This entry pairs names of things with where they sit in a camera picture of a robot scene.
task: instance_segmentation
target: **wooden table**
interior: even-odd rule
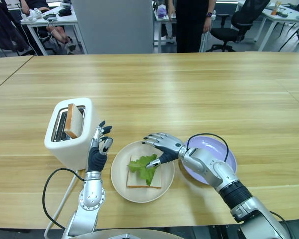
[[[0,85],[31,58],[32,56],[0,58]]]
[[[82,96],[113,126],[99,228],[235,223],[214,189],[195,182],[178,162],[171,188],[154,202],[132,203],[114,190],[115,155],[160,131],[183,141],[200,132],[221,135],[249,190],[285,219],[299,219],[298,53],[75,55],[33,57],[0,86],[0,227],[48,224],[42,189],[62,165],[45,149],[45,131],[59,101]],[[71,177],[53,177],[51,214]],[[80,190],[77,183],[61,224],[77,208]]]

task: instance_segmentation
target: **green lettuce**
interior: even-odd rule
[[[130,161],[128,168],[132,173],[137,172],[139,178],[144,179],[146,185],[150,186],[157,167],[146,169],[145,166],[155,159],[157,159],[156,154],[153,154],[152,156],[142,156],[136,161]]]

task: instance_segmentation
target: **bread slice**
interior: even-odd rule
[[[130,161],[136,161],[139,157],[131,156]],[[150,186],[146,185],[146,181],[144,179],[140,179],[137,172],[132,173],[128,171],[128,175],[126,178],[126,187],[128,188],[157,188],[161,189],[161,166],[156,169],[153,181]]]
[[[69,104],[64,132],[70,138],[78,138],[82,134],[83,115],[75,104]]]

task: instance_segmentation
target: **person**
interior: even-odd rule
[[[35,8],[40,10],[43,14],[50,10],[49,5],[45,0],[21,0],[21,7],[24,14],[30,14],[29,10]],[[65,44],[67,54],[73,54],[76,45],[74,45],[71,38],[66,35],[63,27],[49,25],[46,27],[46,29],[51,32],[56,40]]]
[[[216,0],[168,0],[168,16],[176,14],[177,52],[199,52],[201,35],[211,28]]]

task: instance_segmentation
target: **robotic arm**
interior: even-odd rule
[[[100,123],[91,140],[78,209],[69,220],[62,239],[90,233],[95,228],[98,211],[105,200],[101,171],[107,160],[107,152],[113,143],[111,138],[102,137],[112,128],[111,126],[103,127],[104,125],[105,121]]]
[[[290,239],[286,230],[240,182],[228,164],[214,158],[206,150],[187,150],[181,140],[166,133],[150,134],[144,140],[144,144],[164,152],[159,159],[149,163],[147,168],[179,158],[220,194],[237,222],[244,221],[238,231],[241,239]]]

